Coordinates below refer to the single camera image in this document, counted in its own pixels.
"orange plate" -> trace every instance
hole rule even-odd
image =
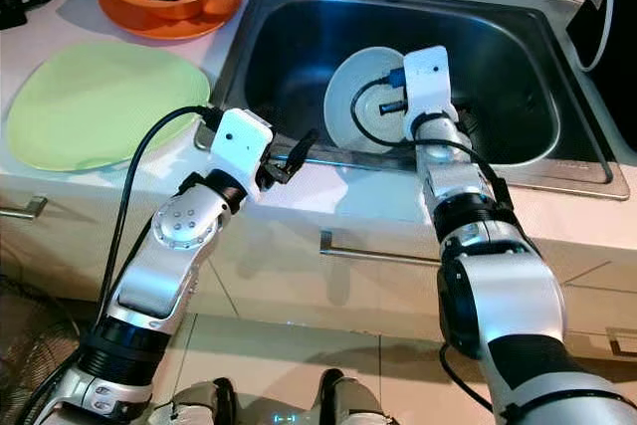
[[[185,20],[166,20],[147,9],[121,0],[99,0],[104,13],[131,34],[159,40],[193,39],[224,25],[241,6],[241,0],[207,0],[203,13]]]

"white countertop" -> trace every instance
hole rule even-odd
[[[577,8],[575,2],[477,1],[522,5],[541,10],[555,30],[567,56],[572,59],[573,52],[566,39],[564,27]],[[191,41],[162,42],[127,34],[102,13],[97,0],[53,0],[30,12],[27,25],[3,31],[0,35],[2,127],[4,129],[12,99],[38,66],[53,53],[82,41],[117,40],[161,48],[199,66],[214,84],[242,12],[243,7],[226,26],[215,33]],[[580,72],[575,72],[575,75],[593,105],[633,194],[627,201],[619,202],[512,188],[517,214],[528,234],[534,238],[637,249],[637,154],[625,145],[618,134],[591,81]],[[193,134],[194,127],[161,149],[148,153],[137,174],[135,189],[171,194],[188,173],[205,170],[207,154],[194,148]],[[37,170],[16,160],[8,151],[6,141],[0,138],[0,174],[121,188],[125,164],[74,173]],[[422,222],[422,207],[415,207],[418,192],[418,181],[413,174],[307,164],[289,185],[275,186],[266,193],[261,204],[337,213],[361,219]]]

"green plate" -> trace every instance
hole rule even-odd
[[[7,120],[11,152],[39,169],[75,171],[129,159],[146,132],[182,106],[206,105],[210,85],[191,63],[123,42],[78,44],[24,84]],[[148,149],[183,132],[195,115],[165,126]]]

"white cord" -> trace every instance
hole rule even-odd
[[[595,67],[597,67],[597,64],[599,64],[599,61],[601,60],[602,56],[604,55],[604,51],[606,50],[606,44],[608,43],[608,36],[610,35],[610,25],[611,25],[612,20],[613,20],[613,7],[614,7],[614,4],[615,4],[615,0],[606,0],[606,16],[604,18],[604,29],[603,29],[602,34],[601,34],[601,40],[599,41],[599,47],[597,48],[597,53],[595,54],[595,58],[590,63],[590,65],[584,66],[581,63],[581,59],[579,58],[579,54],[577,52],[575,53],[575,60],[577,61],[577,66],[583,72],[590,72]]]

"tiled floor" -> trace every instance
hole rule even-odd
[[[493,417],[450,382],[439,343],[239,319],[188,316],[155,384],[155,403],[200,380],[227,376],[239,396],[240,423],[318,423],[317,392],[330,367],[357,377],[401,425],[492,424]],[[485,396],[474,362],[449,352],[452,366]],[[637,363],[589,361],[637,399]]]

